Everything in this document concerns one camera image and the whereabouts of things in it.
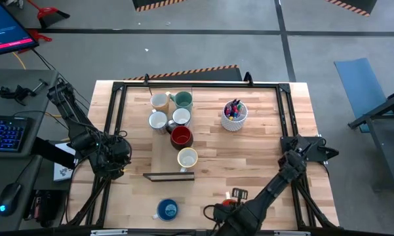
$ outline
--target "monitor screen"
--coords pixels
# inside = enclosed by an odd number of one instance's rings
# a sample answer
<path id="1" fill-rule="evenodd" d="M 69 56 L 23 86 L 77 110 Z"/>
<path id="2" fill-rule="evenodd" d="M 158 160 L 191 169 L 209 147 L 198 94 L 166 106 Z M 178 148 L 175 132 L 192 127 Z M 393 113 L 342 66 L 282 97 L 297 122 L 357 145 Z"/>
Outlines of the monitor screen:
<path id="1" fill-rule="evenodd" d="M 0 54 L 37 45 L 26 29 L 0 4 Z"/>

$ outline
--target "red mug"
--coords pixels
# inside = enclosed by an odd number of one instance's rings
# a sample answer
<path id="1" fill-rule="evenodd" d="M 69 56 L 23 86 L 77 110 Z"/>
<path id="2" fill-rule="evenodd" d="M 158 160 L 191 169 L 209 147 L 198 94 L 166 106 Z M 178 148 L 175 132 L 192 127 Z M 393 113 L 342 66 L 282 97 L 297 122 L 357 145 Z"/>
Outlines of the red mug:
<path id="1" fill-rule="evenodd" d="M 172 134 L 170 135 L 170 143 L 172 146 L 181 150 L 183 148 L 191 147 L 194 142 L 194 138 L 190 129 L 185 126 L 179 126 L 173 129 Z"/>

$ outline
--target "backlit keyboard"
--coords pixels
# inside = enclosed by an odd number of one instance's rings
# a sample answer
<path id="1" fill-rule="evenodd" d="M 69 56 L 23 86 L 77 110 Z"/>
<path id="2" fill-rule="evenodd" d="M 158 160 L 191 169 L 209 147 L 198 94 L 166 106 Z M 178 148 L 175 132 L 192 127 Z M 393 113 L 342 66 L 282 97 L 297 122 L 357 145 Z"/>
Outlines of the backlit keyboard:
<path id="1" fill-rule="evenodd" d="M 0 116 L 0 151 L 20 151 L 29 122 L 27 117 Z"/>

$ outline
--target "white pen holder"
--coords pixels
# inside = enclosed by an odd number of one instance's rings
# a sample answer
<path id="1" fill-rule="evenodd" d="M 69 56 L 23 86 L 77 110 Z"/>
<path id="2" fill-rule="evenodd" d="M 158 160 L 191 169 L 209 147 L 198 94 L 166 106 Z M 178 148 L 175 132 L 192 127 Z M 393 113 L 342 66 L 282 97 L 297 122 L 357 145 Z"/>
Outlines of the white pen holder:
<path id="1" fill-rule="evenodd" d="M 241 110 L 241 115 L 237 118 L 234 118 L 234 120 L 229 120 L 229 117 L 226 117 L 224 113 L 224 108 L 230 107 L 230 104 L 232 101 L 229 101 L 222 110 L 222 126 L 228 130 L 228 131 L 238 131 L 243 127 L 243 124 L 246 121 L 246 118 L 248 117 L 248 108 L 245 106 L 244 103 L 239 103 L 242 105 L 242 110 Z"/>

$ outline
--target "wooden table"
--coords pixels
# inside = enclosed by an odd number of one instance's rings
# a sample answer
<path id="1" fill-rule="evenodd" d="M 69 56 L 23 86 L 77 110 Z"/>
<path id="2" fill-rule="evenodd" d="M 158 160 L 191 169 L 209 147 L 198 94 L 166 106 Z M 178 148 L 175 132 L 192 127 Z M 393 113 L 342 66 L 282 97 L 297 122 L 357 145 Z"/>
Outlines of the wooden table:
<path id="1" fill-rule="evenodd" d="M 104 129 L 113 81 L 97 81 L 89 110 L 89 119 L 100 130 Z M 292 99 L 298 130 L 302 136 L 317 134 L 315 117 L 306 83 L 291 83 Z M 168 89 L 152 89 L 153 93 Z M 172 93 L 189 88 L 169 89 Z M 121 130 L 128 132 L 127 140 L 133 148 L 132 164 L 125 175 L 113 181 L 109 194 L 105 227 L 161 228 L 161 229 L 212 229 L 213 222 L 203 216 L 203 207 L 221 203 L 225 192 L 233 187 L 247 189 L 248 198 L 258 192 L 276 175 L 281 156 L 279 138 L 282 136 L 276 94 L 273 89 L 262 88 L 194 88 L 191 129 L 193 147 L 199 154 L 198 163 L 189 171 L 195 172 L 194 182 L 150 182 L 142 174 L 155 171 L 154 153 L 160 148 L 159 137 L 148 125 L 151 111 L 148 88 L 128 88 Z M 248 119 L 238 132 L 228 132 L 220 124 L 224 104 L 240 98 L 248 107 Z M 283 96 L 287 118 L 287 104 Z M 117 106 L 110 130 L 114 129 Z M 164 157 L 168 168 L 179 171 L 176 156 Z M 325 169 L 309 163 L 307 176 L 311 196 L 326 214 L 338 225 L 330 183 Z M 70 219 L 80 210 L 90 195 L 94 175 L 88 162 L 75 173 L 69 199 Z M 174 221 L 153 220 L 161 199 L 178 202 L 180 213 Z M 307 222 L 305 202 L 301 200 L 304 220 Z M 95 216 L 98 215 L 97 200 Z M 296 229 L 292 194 L 287 187 L 269 207 L 262 229 Z"/>

